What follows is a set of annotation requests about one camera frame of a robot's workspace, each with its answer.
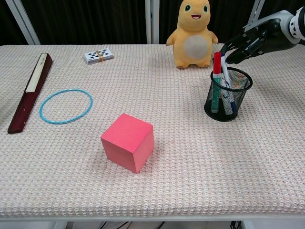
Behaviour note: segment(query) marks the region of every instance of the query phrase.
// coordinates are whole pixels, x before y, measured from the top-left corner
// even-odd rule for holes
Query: white label
[[[35,92],[46,59],[47,59],[47,54],[46,53],[41,54],[37,66],[34,69],[32,78],[30,79],[29,85],[25,90],[25,92]]]

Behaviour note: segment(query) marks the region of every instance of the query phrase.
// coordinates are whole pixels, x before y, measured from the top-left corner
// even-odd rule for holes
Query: plush toy face
[[[211,18],[208,0],[184,0],[181,3],[178,26],[186,31],[204,30]]]

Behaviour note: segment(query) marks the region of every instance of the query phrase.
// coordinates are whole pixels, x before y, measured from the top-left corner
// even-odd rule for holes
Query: black mesh pen holder
[[[237,117],[244,95],[253,84],[251,77],[239,69],[228,67],[228,75],[231,88],[224,80],[218,83],[211,72],[212,82],[204,105],[207,115],[221,122],[232,121]]]

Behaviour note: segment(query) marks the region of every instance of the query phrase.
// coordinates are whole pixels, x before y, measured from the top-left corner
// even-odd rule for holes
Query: black curtain
[[[165,44],[177,27],[179,7],[183,0],[160,0],[159,42]],[[211,20],[208,29],[213,31],[220,43],[238,35],[248,23],[255,0],[210,0]],[[260,17],[281,10],[295,14],[305,5],[305,0],[266,0]]]
[[[41,44],[146,43],[143,0],[22,0]]]
[[[0,0],[0,45],[28,44],[5,0]]]

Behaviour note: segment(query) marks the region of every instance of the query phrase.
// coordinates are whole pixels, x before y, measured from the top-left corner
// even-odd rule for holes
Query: foam block
[[[154,148],[153,125],[122,114],[101,135],[101,141],[109,160],[139,173]]]

